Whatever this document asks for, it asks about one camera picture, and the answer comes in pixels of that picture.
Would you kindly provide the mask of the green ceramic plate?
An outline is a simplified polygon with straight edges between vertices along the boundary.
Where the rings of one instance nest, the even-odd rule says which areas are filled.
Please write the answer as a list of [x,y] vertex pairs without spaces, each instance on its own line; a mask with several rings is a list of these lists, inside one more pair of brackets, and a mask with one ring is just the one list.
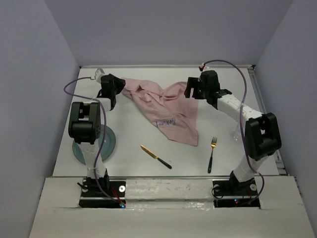
[[[101,158],[102,161],[105,162],[113,153],[116,146],[116,137],[111,128],[108,126],[106,127],[106,137],[104,140],[104,144],[101,150]],[[73,140],[72,143],[72,152],[75,158],[81,162],[82,164],[85,164],[84,156],[82,151],[80,150],[79,146],[75,143]]]

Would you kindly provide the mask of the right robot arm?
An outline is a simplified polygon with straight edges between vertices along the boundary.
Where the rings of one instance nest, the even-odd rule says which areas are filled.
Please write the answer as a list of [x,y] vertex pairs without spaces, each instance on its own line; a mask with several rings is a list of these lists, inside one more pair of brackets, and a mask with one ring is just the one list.
[[230,173],[229,180],[218,186],[219,191],[239,196],[250,187],[262,163],[281,148],[276,116],[256,111],[240,102],[229,90],[221,89],[214,70],[203,71],[198,78],[189,77],[184,95],[206,100],[239,123],[245,154],[238,167]]

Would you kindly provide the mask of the pink cloth placemat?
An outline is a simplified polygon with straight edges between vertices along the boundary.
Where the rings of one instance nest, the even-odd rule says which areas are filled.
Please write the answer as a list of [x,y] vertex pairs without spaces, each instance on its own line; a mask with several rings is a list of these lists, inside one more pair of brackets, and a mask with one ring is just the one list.
[[185,98],[186,82],[176,82],[163,89],[150,80],[124,80],[122,94],[132,100],[142,115],[167,139],[198,145],[196,121],[199,102]]

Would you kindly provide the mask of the gold knife green handle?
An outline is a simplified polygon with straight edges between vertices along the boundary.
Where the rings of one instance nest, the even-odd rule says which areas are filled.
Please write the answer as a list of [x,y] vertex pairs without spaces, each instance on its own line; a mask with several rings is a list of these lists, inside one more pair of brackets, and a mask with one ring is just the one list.
[[149,149],[147,149],[145,146],[140,145],[141,149],[146,152],[149,156],[151,156],[153,159],[158,160],[160,163],[162,163],[163,165],[165,165],[167,168],[172,169],[172,166],[165,162],[163,159],[159,158],[156,154],[154,154],[153,152],[151,152]]

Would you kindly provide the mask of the clear drinking glass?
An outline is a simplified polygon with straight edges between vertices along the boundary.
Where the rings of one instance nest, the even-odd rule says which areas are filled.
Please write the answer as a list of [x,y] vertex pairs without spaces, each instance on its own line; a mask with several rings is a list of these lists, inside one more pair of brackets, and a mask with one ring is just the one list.
[[234,127],[232,131],[232,137],[236,142],[242,142],[242,135],[239,123]]

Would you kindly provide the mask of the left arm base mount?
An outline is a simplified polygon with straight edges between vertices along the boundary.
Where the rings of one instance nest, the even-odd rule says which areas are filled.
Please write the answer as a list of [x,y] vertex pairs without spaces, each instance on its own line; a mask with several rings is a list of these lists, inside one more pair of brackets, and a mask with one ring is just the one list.
[[81,208],[107,208],[107,209],[124,209],[126,208],[125,192],[126,181],[111,180],[107,197],[98,187],[94,190],[88,190],[86,180],[77,183],[81,187],[79,198],[79,207]]

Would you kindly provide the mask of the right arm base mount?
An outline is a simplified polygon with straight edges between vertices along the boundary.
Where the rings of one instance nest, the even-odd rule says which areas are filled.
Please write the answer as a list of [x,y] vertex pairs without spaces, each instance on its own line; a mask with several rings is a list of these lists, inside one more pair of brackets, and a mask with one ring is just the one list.
[[228,180],[214,180],[212,185],[211,194],[215,208],[261,207],[259,199],[255,199],[258,190],[254,179],[238,191],[229,188]]

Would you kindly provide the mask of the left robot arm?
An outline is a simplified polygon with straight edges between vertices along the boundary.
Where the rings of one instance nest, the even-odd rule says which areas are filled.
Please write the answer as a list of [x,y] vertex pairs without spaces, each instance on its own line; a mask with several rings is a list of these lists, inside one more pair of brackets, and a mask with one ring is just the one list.
[[101,155],[106,139],[106,112],[114,109],[116,96],[125,87],[125,80],[105,74],[101,68],[97,69],[94,78],[82,77],[78,80],[81,79],[93,80],[101,88],[94,97],[72,94],[86,101],[71,104],[68,134],[79,147],[87,168],[86,184],[81,187],[104,196],[110,188],[109,176]]

